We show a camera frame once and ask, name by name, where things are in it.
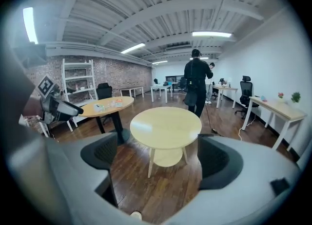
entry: person in white shirt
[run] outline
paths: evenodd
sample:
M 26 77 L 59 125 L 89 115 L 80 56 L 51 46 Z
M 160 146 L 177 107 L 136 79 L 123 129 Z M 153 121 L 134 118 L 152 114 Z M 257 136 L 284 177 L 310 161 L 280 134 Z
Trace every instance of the person in white shirt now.
M 215 64 L 212 62 L 209 64 L 210 70 L 212 70 L 215 67 Z M 206 78 L 205 83 L 206 83 L 206 101 L 205 104 L 211 104 L 211 96 L 213 95 L 213 81 L 214 78 L 212 77 L 211 79 Z

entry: light fixture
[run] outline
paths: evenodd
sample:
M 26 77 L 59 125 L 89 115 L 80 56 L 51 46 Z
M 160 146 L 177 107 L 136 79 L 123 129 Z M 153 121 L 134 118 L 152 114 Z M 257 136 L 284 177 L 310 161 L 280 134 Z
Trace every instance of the light fixture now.
M 38 44 L 36 31 L 35 31 L 35 24 L 34 24 L 34 9 L 24 8 L 23 18 L 24 18 L 24 25 L 26 28 L 29 41 L 34 42 L 35 44 Z
M 167 60 L 159 61 L 159 62 L 153 62 L 152 64 L 158 64 L 158 63 L 163 63 L 163 62 L 168 62 Z
M 220 37 L 230 37 L 231 33 L 223 32 L 192 32 L 193 36 L 220 36 Z
M 193 58 L 190 58 L 192 60 Z M 209 59 L 208 57 L 201 57 L 200 59 Z
M 132 47 L 132 48 L 128 48 L 128 49 L 122 51 L 121 53 L 122 53 L 122 54 L 125 54 L 125 53 L 130 52 L 130 51 L 132 51 L 132 50 L 134 50 L 134 49 L 137 49 L 137 48 L 140 48 L 140 47 L 144 47 L 144 46 L 145 46 L 145 44 L 140 43 L 140 44 L 138 44 L 138 45 L 136 45 L 136 46 L 134 46 L 134 47 Z

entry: chair headrest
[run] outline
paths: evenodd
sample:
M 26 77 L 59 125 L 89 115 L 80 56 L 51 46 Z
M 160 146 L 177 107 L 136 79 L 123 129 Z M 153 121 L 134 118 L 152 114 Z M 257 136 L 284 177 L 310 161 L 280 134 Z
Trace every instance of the chair headrest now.
M 243 76 L 243 81 L 251 81 L 249 76 Z
M 108 88 L 108 87 L 109 87 L 108 83 L 100 83 L 100 84 L 97 86 L 97 88 Z

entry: rectangular desk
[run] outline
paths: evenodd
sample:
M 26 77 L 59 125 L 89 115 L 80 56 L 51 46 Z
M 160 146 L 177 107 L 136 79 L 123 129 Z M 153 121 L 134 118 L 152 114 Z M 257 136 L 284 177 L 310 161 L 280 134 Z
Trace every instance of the rectangular desk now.
M 179 84 L 178 82 L 172 82 L 172 90 L 175 92 L 175 85 Z
M 213 86 L 213 88 L 216 88 L 216 89 L 219 90 L 219 93 L 218 93 L 218 101 L 217 101 L 217 103 L 216 103 L 216 107 L 217 107 L 217 108 L 219 108 L 220 96 L 221 96 L 221 94 L 222 94 L 221 101 L 223 100 L 223 91 L 224 91 L 224 90 L 235 91 L 235 96 L 234 96 L 234 99 L 233 99 L 233 106 L 232 106 L 232 108 L 234 109 L 235 103 L 236 103 L 236 94 L 237 94 L 238 88 L 222 87 L 222 86 Z
M 245 122 L 244 122 L 244 125 L 242 128 L 243 130 L 245 130 L 245 128 L 247 126 L 253 103 L 258 104 L 259 106 L 262 106 L 271 112 L 269 120 L 265 124 L 265 128 L 268 127 L 268 125 L 271 122 L 274 114 L 279 116 L 283 120 L 285 120 L 284 127 L 283 127 L 277 141 L 275 142 L 274 146 L 272 147 L 273 150 L 276 150 L 277 147 L 279 146 L 279 144 L 282 142 L 282 140 L 283 140 L 283 138 L 287 132 L 287 129 L 289 127 L 289 124 L 292 122 L 295 122 L 295 121 L 302 120 L 307 116 L 304 112 L 302 112 L 300 110 L 296 110 L 296 109 L 290 107 L 289 105 L 287 105 L 285 103 L 278 102 L 277 100 L 263 102 L 260 97 L 249 97 L 249 99 L 250 99 L 249 107 L 248 107 Z M 291 142 L 289 141 L 289 146 L 288 146 L 287 150 L 289 151 L 290 149 L 291 149 Z
M 172 85 L 168 86 L 151 86 L 151 95 L 152 95 L 152 102 L 154 102 L 154 96 L 153 96 L 153 89 L 159 89 L 159 96 L 161 97 L 161 90 L 165 90 L 165 98 L 166 98 L 166 103 L 168 103 L 168 98 L 167 98 L 167 89 L 170 88 L 171 92 L 171 97 L 172 97 Z
M 128 87 L 128 88 L 123 88 L 123 89 L 120 89 L 120 96 L 122 96 L 122 91 L 129 91 L 129 96 L 132 97 L 131 95 L 131 90 L 133 90 L 133 93 L 134 93 L 134 97 L 136 97 L 136 91 L 135 89 L 142 89 L 142 97 L 144 98 L 144 90 L 143 90 L 143 87 L 142 86 L 138 86 L 138 87 Z

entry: fluorescent light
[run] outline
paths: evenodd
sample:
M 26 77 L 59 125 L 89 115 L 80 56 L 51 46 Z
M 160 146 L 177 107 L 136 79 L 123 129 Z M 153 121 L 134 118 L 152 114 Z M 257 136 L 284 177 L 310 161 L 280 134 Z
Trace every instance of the fluorescent light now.
M 221 36 L 221 37 L 230 37 L 231 33 L 223 32 L 193 32 L 193 36 Z
M 122 54 L 125 54 L 125 53 L 130 52 L 130 51 L 132 51 L 132 50 L 134 50 L 134 49 L 137 49 L 137 48 L 140 48 L 140 47 L 144 47 L 144 46 L 145 46 L 145 44 L 140 43 L 139 45 L 136 45 L 136 46 L 134 46 L 134 47 L 132 47 L 132 48 L 128 48 L 128 49 L 122 51 L 121 53 L 122 53 Z
M 163 63 L 163 62 L 168 62 L 167 60 L 159 61 L 159 62 L 153 62 L 152 64 L 158 64 L 158 63 Z
M 190 60 L 192 60 L 193 58 L 190 58 Z M 208 57 L 202 57 L 200 59 L 209 59 Z
M 23 18 L 29 41 L 38 44 L 34 24 L 34 9 L 33 8 L 23 9 Z

